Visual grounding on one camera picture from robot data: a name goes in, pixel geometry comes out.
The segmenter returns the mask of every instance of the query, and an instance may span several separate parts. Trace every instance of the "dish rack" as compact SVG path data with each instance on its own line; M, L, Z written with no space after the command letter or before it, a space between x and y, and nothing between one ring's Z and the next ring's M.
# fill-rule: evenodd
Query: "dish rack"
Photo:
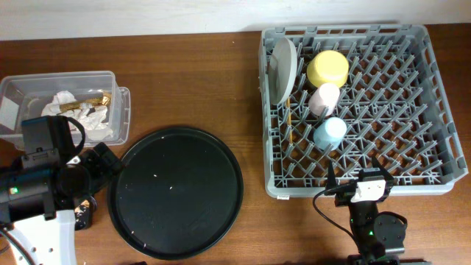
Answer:
M298 68L290 104L271 105L268 69L281 38L292 40ZM332 116L347 134L339 148L324 151L313 131L306 77L321 51L348 59L347 83ZM272 197L313 197L327 182L332 161L337 183L355 179L378 157L394 176L391 195L438 195L468 173L427 29L420 25L290 26L265 29L259 49L266 192Z

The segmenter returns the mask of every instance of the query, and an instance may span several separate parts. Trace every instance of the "black tray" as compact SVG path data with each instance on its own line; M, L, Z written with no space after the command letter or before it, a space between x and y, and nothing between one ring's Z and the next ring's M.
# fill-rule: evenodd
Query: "black tray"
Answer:
M154 258L197 255L227 233L241 208L242 173L229 148L188 127L160 130L122 158L108 188L111 220L121 237Z

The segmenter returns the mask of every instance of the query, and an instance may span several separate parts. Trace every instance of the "green light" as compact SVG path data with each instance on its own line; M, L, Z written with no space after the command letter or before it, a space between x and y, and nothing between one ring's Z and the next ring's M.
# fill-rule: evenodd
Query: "green light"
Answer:
M13 188L10 188L10 194L17 194L18 193L18 188L16 187L13 187Z

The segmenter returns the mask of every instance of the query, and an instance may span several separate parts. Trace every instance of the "yellow cup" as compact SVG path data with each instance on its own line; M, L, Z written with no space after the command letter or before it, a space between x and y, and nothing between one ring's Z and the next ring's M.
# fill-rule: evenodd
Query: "yellow cup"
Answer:
M309 63L307 75L309 82L317 88L325 83L333 83L340 88L347 82L348 60L340 52L320 52Z

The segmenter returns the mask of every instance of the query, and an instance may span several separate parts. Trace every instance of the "plastic container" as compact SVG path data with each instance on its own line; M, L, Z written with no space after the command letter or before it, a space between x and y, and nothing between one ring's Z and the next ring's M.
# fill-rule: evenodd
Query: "plastic container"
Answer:
M0 83L0 138L24 148L21 122L37 118L46 104L60 91L71 92L76 100L101 96L102 91L111 93L108 108L107 129L86 131L85 146L95 146L99 142L107 145L124 144L130 128L131 97L127 88L116 84L115 75L110 71L87 71L56 74L31 74L5 77ZM72 130L74 143L81 140L80 132Z
M268 93L267 67L281 38L292 40L297 49L289 107L284 102L271 105ZM347 134L337 149L321 150L314 144L313 131L325 115L315 116L308 108L315 88L306 78L306 68L324 50L341 52L350 68L332 114L347 123ZM313 197L324 190L329 160L337 182L346 183L372 166L371 157L379 157L396 180L391 195L443 194L468 173L424 26L265 29L259 71L265 186L272 197Z

